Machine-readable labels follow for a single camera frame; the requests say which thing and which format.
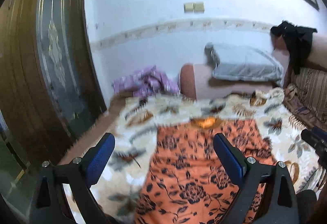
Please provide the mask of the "cream leaf-pattern fleece blanket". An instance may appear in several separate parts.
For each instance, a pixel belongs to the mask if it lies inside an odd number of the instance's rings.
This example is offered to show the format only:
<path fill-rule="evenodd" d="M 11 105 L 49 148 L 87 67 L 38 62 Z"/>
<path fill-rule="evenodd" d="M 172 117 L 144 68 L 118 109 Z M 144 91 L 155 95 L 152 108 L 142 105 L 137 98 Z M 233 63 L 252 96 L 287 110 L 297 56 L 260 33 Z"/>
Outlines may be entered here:
<path fill-rule="evenodd" d="M 276 163 L 286 164 L 295 191 L 318 192 L 326 183 L 326 170 L 318 164 L 314 149 L 301 139 L 304 124 L 283 101 L 281 88 L 253 95 L 231 94 L 215 100 L 166 95 L 144 99 L 116 97 L 109 111 L 68 151 L 64 161 L 83 156 L 106 132 L 113 134 L 114 152 L 91 192 L 106 215 L 120 223 L 135 223 L 136 205 L 155 153 L 160 126 L 207 117 L 253 119 L 260 135 L 270 139 Z"/>

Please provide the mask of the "striped sofa back cushion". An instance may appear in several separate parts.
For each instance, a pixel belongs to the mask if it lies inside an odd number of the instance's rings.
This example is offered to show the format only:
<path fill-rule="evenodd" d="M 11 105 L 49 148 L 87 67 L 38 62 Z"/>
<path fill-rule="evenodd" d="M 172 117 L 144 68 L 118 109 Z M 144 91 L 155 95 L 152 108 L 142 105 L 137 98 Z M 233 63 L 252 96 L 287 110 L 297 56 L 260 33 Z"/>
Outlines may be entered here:
<path fill-rule="evenodd" d="M 306 127 L 326 131 L 326 72 L 301 68 L 292 73 L 283 104 Z"/>

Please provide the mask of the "purple floral crumpled cloth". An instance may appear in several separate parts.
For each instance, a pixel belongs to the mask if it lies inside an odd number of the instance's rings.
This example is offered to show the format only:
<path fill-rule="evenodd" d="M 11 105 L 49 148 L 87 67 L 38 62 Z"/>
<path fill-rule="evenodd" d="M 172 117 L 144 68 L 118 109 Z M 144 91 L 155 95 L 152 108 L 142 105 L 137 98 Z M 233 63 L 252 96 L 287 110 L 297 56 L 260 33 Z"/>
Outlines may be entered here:
<path fill-rule="evenodd" d="M 130 92 L 134 97 L 148 97 L 155 94 L 180 94 L 176 81 L 167 77 L 156 66 L 145 67 L 131 75 L 113 81 L 114 94 Z"/>

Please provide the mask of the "beige right wall switch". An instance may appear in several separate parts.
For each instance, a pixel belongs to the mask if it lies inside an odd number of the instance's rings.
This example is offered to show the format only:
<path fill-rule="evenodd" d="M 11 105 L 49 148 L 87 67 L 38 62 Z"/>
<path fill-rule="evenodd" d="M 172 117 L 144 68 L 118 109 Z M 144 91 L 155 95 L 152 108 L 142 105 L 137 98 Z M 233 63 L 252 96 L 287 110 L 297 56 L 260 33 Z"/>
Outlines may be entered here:
<path fill-rule="evenodd" d="M 194 12 L 205 12 L 204 3 L 203 2 L 194 3 L 194 5 L 193 5 L 193 11 Z"/>

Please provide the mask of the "orange black floral garment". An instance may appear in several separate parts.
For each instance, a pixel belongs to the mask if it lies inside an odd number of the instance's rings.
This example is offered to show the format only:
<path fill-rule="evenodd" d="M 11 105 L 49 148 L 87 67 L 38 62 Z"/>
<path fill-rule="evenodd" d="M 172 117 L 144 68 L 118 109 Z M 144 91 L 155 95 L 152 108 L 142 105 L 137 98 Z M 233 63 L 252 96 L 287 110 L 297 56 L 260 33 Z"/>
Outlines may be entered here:
<path fill-rule="evenodd" d="M 273 165 L 269 138 L 253 119 L 193 119 L 160 126 L 149 172 L 140 191 L 135 223 L 218 223 L 238 187 L 230 181 L 213 148 L 222 133 L 246 157 Z"/>

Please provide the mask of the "beige left wall switch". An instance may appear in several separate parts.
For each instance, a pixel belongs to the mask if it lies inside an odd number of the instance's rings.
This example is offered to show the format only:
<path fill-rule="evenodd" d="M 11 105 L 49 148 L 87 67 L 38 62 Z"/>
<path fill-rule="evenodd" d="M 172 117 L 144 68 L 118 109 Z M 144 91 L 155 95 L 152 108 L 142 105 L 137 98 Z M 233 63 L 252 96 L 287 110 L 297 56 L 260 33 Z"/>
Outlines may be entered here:
<path fill-rule="evenodd" d="M 184 12 L 193 12 L 194 3 L 184 3 Z"/>

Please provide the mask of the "grey pillow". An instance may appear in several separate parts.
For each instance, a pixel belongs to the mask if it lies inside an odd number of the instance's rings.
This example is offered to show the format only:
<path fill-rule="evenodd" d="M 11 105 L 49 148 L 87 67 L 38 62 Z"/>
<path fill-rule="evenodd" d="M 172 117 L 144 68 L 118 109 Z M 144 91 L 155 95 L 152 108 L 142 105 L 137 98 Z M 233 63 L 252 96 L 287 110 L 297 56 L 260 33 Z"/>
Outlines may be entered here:
<path fill-rule="evenodd" d="M 207 43 L 212 77 L 226 81 L 284 83 L 284 68 L 269 52 L 251 46 Z"/>

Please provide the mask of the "brown wooden glass door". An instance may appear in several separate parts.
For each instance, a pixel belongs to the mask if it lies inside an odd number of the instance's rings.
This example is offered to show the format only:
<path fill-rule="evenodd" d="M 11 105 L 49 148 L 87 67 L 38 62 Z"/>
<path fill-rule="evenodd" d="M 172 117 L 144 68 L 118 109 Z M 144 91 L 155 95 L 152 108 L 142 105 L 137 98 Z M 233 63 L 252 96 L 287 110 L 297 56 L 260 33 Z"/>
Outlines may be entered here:
<path fill-rule="evenodd" d="M 57 164 L 105 111 L 84 0 L 1 0 L 1 113 L 35 169 Z"/>

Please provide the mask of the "black garment on sofa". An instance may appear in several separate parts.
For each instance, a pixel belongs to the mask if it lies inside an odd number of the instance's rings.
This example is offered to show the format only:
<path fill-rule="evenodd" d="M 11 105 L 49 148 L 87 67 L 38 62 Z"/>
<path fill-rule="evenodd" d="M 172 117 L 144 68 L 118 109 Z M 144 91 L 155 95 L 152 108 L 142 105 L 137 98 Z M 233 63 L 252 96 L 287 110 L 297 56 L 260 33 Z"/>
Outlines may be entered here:
<path fill-rule="evenodd" d="M 290 65 L 295 75 L 298 75 L 300 69 L 305 66 L 311 53 L 313 33 L 317 32 L 316 28 L 295 26 L 287 21 L 270 29 L 273 36 L 281 37 L 284 40 L 289 52 Z"/>

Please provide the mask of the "beige wall switch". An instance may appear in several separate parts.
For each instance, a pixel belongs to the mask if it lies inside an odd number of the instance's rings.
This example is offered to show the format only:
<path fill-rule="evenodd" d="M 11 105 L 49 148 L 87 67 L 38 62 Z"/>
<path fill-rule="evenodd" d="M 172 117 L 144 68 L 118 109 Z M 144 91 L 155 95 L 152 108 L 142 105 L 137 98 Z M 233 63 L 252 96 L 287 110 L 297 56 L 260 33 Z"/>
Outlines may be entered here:
<path fill-rule="evenodd" d="M 193 12 L 194 3 L 184 3 L 184 12 Z"/>
<path fill-rule="evenodd" d="M 193 5 L 193 11 L 194 12 L 205 12 L 204 3 L 203 2 L 194 3 L 194 5 Z"/>

